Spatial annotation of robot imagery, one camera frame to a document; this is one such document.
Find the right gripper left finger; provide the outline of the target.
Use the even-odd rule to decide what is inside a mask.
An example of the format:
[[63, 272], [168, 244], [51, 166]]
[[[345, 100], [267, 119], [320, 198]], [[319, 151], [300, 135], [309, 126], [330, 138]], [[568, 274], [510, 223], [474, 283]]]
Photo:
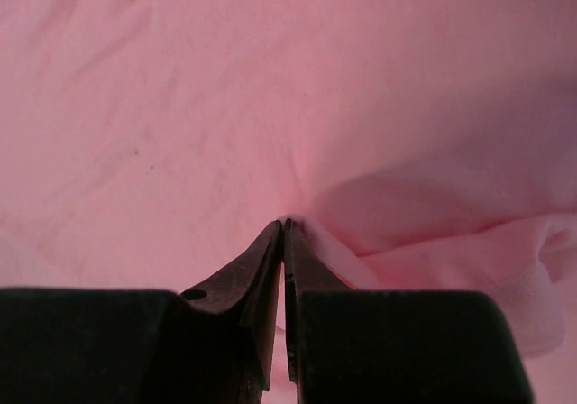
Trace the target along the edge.
[[268, 224], [182, 293], [2, 289], [2, 402], [260, 402], [270, 387], [281, 228]]

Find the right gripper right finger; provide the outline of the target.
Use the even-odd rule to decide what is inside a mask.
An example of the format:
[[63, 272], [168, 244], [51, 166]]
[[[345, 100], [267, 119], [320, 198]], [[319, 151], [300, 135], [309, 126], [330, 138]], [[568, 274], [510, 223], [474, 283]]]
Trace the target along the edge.
[[531, 403], [508, 323], [486, 295], [349, 288], [283, 226], [286, 345], [301, 403]]

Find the pink t shirt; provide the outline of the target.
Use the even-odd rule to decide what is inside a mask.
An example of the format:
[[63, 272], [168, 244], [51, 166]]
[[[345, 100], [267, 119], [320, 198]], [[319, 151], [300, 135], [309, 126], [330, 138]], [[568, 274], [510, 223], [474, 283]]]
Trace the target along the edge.
[[184, 289], [292, 217], [480, 289], [576, 400], [576, 0], [1, 0], [1, 283]]

